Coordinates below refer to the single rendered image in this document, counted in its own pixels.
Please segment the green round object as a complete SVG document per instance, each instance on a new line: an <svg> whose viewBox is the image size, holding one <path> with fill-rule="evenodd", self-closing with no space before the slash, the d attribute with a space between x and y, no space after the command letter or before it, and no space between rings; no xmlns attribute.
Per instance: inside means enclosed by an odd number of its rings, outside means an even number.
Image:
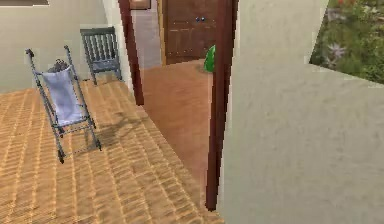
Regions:
<svg viewBox="0 0 384 224"><path fill-rule="evenodd" d="M207 51L206 58L204 61L204 69L207 72L212 72L214 70L214 56L215 56L215 46L211 46Z"/></svg>

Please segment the brown wooden cupboard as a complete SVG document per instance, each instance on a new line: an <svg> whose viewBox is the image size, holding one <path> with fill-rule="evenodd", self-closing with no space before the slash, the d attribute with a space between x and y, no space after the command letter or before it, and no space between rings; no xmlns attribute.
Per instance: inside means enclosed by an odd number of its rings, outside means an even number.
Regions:
<svg viewBox="0 0 384 224"><path fill-rule="evenodd" d="M218 0L161 0L167 65L204 59L215 44Z"/></svg>

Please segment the dark grey slatted chair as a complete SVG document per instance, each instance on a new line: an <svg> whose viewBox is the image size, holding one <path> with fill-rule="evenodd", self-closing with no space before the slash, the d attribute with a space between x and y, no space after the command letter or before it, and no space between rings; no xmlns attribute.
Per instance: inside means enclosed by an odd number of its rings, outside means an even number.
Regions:
<svg viewBox="0 0 384 224"><path fill-rule="evenodd" d="M97 84L97 73L112 71L122 81L115 28L83 28L80 30L91 79Z"/></svg>

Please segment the window with garden view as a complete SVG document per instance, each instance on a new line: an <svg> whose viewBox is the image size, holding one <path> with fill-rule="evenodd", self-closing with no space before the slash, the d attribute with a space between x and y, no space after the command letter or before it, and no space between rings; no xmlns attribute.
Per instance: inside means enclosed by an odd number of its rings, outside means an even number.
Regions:
<svg viewBox="0 0 384 224"><path fill-rule="evenodd" d="M328 0L309 63L384 84L384 0Z"/></svg>

